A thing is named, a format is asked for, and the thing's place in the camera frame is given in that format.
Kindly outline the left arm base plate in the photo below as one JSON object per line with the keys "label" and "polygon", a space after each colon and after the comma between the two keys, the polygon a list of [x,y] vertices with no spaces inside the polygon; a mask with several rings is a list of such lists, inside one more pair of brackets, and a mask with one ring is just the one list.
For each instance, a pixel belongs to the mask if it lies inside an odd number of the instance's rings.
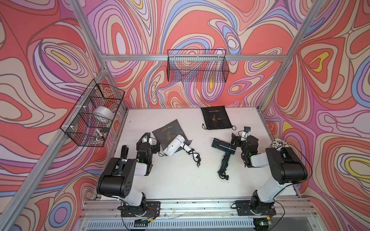
{"label": "left arm base plate", "polygon": [[142,202],[138,207],[121,205],[118,210],[123,218],[155,218],[160,215],[161,202],[160,201],[149,201]]}

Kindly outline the white hair dryer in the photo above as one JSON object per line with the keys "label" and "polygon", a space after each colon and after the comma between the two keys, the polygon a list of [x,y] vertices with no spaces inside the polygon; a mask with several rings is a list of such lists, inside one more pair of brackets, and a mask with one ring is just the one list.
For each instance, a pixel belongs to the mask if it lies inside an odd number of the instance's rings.
{"label": "white hair dryer", "polygon": [[193,160],[196,162],[197,167],[200,166],[201,157],[193,148],[189,147],[185,143],[185,138],[182,135],[177,135],[170,144],[163,150],[165,156],[173,156],[179,148],[182,148],[188,155],[193,157]]}

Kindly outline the dark teal hair dryer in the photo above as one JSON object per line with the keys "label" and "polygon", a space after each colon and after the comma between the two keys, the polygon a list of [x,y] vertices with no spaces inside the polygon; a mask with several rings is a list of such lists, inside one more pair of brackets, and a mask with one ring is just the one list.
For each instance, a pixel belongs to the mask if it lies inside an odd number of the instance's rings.
{"label": "dark teal hair dryer", "polygon": [[221,179],[228,181],[229,176],[226,175],[226,169],[228,167],[230,156],[235,154],[237,147],[231,143],[227,143],[217,138],[214,138],[212,147],[217,150],[225,152],[223,159],[221,161],[220,169],[218,170],[218,175]]}

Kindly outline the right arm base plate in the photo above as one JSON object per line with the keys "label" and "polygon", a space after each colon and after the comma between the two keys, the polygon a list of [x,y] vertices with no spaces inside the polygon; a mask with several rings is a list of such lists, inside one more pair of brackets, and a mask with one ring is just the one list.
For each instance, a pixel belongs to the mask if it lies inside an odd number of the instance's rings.
{"label": "right arm base plate", "polygon": [[237,200],[234,204],[239,216],[273,217],[277,214],[274,203]]}

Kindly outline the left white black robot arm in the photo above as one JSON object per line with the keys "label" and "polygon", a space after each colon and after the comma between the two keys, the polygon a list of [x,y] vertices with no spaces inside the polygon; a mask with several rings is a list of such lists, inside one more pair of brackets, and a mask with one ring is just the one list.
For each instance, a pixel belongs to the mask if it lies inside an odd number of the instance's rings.
{"label": "left white black robot arm", "polygon": [[158,212],[147,204],[146,195],[133,187],[134,176],[148,176],[153,167],[153,155],[160,151],[160,143],[153,143],[149,132],[136,143],[136,158],[128,157],[129,147],[121,147],[120,157],[109,160],[99,177],[96,191],[98,194],[118,199],[124,216],[154,216]]}

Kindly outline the black hair dryer pouch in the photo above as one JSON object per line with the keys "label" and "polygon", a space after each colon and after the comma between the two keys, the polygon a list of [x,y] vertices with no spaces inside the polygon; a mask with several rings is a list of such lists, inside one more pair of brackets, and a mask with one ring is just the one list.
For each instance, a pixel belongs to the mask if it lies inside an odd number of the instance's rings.
{"label": "black hair dryer pouch", "polygon": [[204,130],[237,129],[231,124],[225,106],[203,107],[201,110],[205,122],[202,124]]}

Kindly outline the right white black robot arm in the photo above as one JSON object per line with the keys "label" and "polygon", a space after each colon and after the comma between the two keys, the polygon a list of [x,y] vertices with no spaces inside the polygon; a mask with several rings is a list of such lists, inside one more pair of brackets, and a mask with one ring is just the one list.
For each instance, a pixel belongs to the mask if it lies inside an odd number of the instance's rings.
{"label": "right white black robot arm", "polygon": [[295,151],[282,139],[275,139],[263,153],[258,151],[258,139],[251,135],[232,134],[231,143],[242,150],[242,160],[248,168],[269,167],[271,177],[254,191],[250,200],[234,203],[239,216],[274,216],[275,199],[286,188],[308,178],[305,165]]}

